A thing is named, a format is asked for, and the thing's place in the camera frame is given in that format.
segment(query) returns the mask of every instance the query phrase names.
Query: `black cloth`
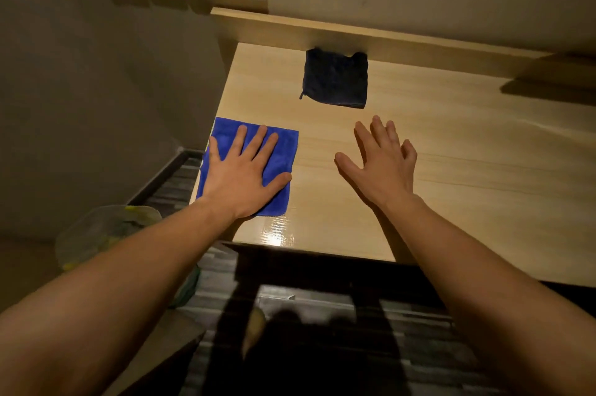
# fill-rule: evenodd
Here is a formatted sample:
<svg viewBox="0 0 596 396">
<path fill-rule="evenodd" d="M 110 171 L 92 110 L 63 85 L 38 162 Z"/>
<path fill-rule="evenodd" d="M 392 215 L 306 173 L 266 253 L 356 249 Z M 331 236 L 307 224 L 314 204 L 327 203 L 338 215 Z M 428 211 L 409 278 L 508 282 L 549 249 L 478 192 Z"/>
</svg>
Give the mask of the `black cloth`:
<svg viewBox="0 0 596 396">
<path fill-rule="evenodd" d="M 357 52 L 351 57 L 319 48 L 306 52 L 303 95 L 333 106 L 364 108 L 367 103 L 368 58 Z"/>
</svg>

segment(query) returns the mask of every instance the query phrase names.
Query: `forearm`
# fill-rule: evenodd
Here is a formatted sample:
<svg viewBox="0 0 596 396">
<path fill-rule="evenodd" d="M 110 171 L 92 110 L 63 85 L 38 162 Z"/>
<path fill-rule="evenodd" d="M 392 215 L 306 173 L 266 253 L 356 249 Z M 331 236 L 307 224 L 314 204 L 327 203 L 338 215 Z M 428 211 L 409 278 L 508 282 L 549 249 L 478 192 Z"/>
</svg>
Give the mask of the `forearm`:
<svg viewBox="0 0 596 396">
<path fill-rule="evenodd" d="M 15 379 L 19 386 L 6 393 L 38 394 L 40 387 L 30 385 L 52 379 L 56 394 L 87 394 L 109 382 L 231 221 L 199 200 L 5 311 L 0 375 L 32 377 Z M 0 388 L 11 383 L 2 381 Z"/>
<path fill-rule="evenodd" d="M 390 203 L 384 211 L 458 329 L 510 382 L 532 394 L 592 389 L 592 317 L 443 219 L 420 197 Z"/>
</svg>

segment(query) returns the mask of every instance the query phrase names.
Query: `person's left arm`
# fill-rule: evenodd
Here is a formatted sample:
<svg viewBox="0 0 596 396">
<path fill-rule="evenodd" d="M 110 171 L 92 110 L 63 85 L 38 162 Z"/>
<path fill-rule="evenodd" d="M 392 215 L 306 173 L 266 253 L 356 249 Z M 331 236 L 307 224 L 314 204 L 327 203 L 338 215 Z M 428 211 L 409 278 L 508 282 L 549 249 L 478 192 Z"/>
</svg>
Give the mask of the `person's left arm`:
<svg viewBox="0 0 596 396">
<path fill-rule="evenodd" d="M 242 152 L 246 127 L 220 160 L 210 138 L 203 197 L 61 275 L 0 316 L 0 394 L 100 394 L 126 367 L 192 266 L 236 219 L 291 179 L 263 187 L 277 142 L 266 128 Z"/>
</svg>

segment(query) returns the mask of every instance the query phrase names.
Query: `person's left hand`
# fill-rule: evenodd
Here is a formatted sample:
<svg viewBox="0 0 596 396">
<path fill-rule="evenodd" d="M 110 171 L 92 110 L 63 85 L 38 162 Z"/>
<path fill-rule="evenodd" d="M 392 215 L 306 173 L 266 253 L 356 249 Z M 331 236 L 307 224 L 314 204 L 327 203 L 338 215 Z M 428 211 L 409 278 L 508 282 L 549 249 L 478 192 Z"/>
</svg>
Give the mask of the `person's left hand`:
<svg viewBox="0 0 596 396">
<path fill-rule="evenodd" d="M 267 165 L 278 135 L 273 133 L 259 151 L 267 126 L 260 126 L 244 152 L 246 126 L 238 128 L 232 147 L 224 160 L 219 157 L 218 141 L 209 137 L 209 173 L 203 196 L 209 197 L 234 219 L 248 217 L 262 208 L 292 179 L 290 173 L 279 174 L 263 187 L 263 170 Z"/>
</svg>

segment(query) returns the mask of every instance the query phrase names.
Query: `cloth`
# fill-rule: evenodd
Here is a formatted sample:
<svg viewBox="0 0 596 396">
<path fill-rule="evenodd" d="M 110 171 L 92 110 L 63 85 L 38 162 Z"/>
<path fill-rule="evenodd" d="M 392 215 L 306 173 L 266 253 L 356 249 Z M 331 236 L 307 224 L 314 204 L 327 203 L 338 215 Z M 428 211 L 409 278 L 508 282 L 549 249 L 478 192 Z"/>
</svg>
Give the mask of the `cloth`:
<svg viewBox="0 0 596 396">
<path fill-rule="evenodd" d="M 217 117 L 211 133 L 218 140 L 219 156 L 223 160 L 228 155 L 229 149 L 232 147 L 234 137 L 240 125 L 246 125 L 246 138 L 242 151 L 247 147 L 252 138 L 257 133 L 259 125 L 252 123 L 243 123 L 242 121 L 230 120 L 228 118 Z M 283 128 L 267 127 L 267 134 L 264 137 L 263 144 L 267 141 L 269 136 L 277 132 L 279 140 L 275 145 L 275 149 L 269 162 L 263 171 L 263 186 L 269 184 L 277 175 L 283 172 L 291 172 L 292 164 L 294 164 L 294 157 L 298 149 L 298 131 Z M 205 188 L 205 180 L 209 171 L 209 148 L 203 156 L 203 163 L 201 165 L 201 177 L 198 181 L 197 198 L 203 195 Z M 264 207 L 257 212 L 257 215 L 276 216 L 283 215 L 288 209 L 288 201 L 290 199 L 290 184 L 287 184 L 280 190 L 271 201 L 264 205 Z"/>
<path fill-rule="evenodd" d="M 351 57 L 319 48 L 306 52 L 302 94 L 323 104 L 364 108 L 367 103 L 368 58 Z"/>
</svg>

